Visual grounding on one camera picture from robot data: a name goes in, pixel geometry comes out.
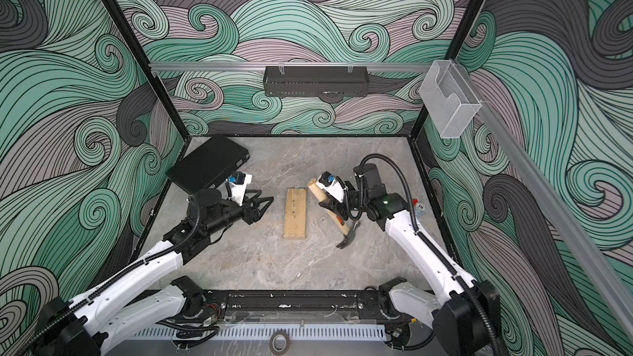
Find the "wooden handle claw hammer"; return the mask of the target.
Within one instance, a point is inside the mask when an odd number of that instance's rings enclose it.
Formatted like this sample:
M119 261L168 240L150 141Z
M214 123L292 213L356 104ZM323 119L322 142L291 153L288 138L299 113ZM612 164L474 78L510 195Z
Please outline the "wooden handle claw hammer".
M336 245L336 248L345 249L346 247L348 247L349 244L351 244L351 242L353 242L355 238L356 228L358 227L359 223L352 222L352 225L349 226L348 224L346 224L343 218L341 218L331 209L331 198L326 194L324 190L322 190L317 185L316 178L313 178L308 182L308 189L317 199L319 206L326 210L332 222L336 225L336 227L343 235L343 240Z

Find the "wooden board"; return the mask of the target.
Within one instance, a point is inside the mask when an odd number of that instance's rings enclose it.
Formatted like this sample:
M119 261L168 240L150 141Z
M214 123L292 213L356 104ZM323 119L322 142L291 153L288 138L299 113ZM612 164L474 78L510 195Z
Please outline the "wooden board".
M307 228L307 190L288 189L285 203L283 239L305 240Z

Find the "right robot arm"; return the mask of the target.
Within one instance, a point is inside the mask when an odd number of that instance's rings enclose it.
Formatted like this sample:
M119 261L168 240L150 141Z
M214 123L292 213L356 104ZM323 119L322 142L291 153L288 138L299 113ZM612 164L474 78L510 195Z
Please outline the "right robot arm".
M478 280L445 252L415 215L407 178L391 158L370 153L354 168L354 181L324 172L316 185L328 196L322 204L343 221L367 218L394 240L430 285L420 290L407 282L389 288L387 298L400 314L433 331L448 355L474 355L490 348L508 354L502 336L499 291Z

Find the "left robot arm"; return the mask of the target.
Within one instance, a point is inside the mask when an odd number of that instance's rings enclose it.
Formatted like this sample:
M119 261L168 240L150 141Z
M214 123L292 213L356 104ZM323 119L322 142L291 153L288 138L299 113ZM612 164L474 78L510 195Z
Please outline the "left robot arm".
M110 278L65 302L56 298L41 310L36 333L20 355L105 355L136 333L159 324L206 337L217 326L178 325L179 315L196 318L204 311L204 292L183 276L143 298L153 283L214 245L235 222L258 222L273 203L259 190L247 190L241 203L205 189L188 198L186 217L149 252Z

